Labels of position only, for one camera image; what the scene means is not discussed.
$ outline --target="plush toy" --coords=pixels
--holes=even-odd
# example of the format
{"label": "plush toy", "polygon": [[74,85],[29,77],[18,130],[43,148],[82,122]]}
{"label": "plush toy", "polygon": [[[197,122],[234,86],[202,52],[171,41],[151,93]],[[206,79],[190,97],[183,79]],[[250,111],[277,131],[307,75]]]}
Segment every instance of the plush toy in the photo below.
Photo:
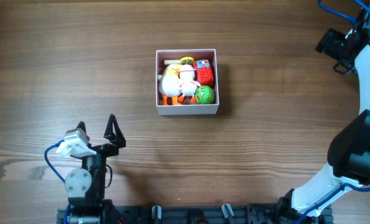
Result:
{"label": "plush toy", "polygon": [[194,94],[200,83],[195,81],[195,71],[192,65],[184,65],[179,70],[178,88],[181,90],[182,96],[179,97],[180,101],[184,101],[184,96],[191,96],[191,103],[196,103]]}
{"label": "plush toy", "polygon": [[196,90],[195,97],[198,104],[211,104],[214,102],[216,94],[211,87],[203,85]]}
{"label": "plush toy", "polygon": [[173,99],[173,105],[181,105],[178,103],[178,96],[181,90],[178,89],[179,73],[182,65],[172,64],[168,65],[162,75],[158,75],[159,92],[163,95],[163,105],[167,106],[167,97]]}

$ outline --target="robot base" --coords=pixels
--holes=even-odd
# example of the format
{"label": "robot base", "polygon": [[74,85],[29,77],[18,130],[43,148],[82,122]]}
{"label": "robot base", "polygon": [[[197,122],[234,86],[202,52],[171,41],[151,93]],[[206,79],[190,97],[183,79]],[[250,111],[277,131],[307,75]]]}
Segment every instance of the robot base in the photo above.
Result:
{"label": "robot base", "polygon": [[[275,221],[275,203],[233,206],[233,223],[224,218],[221,207],[163,207],[161,220],[152,220],[152,209],[141,206],[117,206],[124,218],[123,224],[292,224],[294,220],[278,217]],[[58,210],[56,224],[63,224],[65,210]],[[326,207],[317,218],[305,219],[301,224],[333,224],[332,209]]]}

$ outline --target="green ball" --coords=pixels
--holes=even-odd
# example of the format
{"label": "green ball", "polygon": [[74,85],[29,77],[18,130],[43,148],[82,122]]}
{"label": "green ball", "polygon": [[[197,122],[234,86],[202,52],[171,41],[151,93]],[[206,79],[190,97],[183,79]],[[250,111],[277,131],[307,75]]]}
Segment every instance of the green ball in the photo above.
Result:
{"label": "green ball", "polygon": [[212,104],[216,94],[209,86],[200,86],[195,92],[196,103],[198,104]]}

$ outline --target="wooden table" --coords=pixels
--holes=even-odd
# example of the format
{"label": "wooden table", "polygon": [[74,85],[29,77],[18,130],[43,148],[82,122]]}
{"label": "wooden table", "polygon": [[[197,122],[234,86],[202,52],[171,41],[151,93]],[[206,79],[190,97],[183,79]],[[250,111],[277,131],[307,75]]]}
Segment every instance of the wooden table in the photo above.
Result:
{"label": "wooden table", "polygon": [[[67,193],[44,151],[79,121],[106,142],[110,113],[127,140],[108,159],[115,205],[276,202],[358,114],[358,77],[314,51],[330,27],[351,28],[305,0],[0,5],[0,223],[55,223]],[[158,116],[156,50],[209,48],[218,114]],[[64,177],[80,166],[49,157]],[[336,223],[370,223],[370,194],[333,207]]]}

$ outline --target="white plush toy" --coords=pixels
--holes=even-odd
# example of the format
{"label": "white plush toy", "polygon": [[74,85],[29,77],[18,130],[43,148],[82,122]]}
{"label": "white plush toy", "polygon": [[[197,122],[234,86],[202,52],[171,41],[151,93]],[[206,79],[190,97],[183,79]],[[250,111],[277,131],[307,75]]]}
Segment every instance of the white plush toy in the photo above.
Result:
{"label": "white plush toy", "polygon": [[194,80],[195,71],[192,65],[183,65],[179,70],[179,77],[178,88],[182,92],[179,100],[184,101],[184,96],[191,96],[191,103],[196,103],[195,92],[200,86],[200,83]]}
{"label": "white plush toy", "polygon": [[179,73],[182,65],[171,64],[164,70],[163,75],[158,75],[159,92],[163,95],[163,105],[168,105],[167,97],[173,99],[173,105],[181,105],[178,103],[178,96],[181,90],[178,89]]}

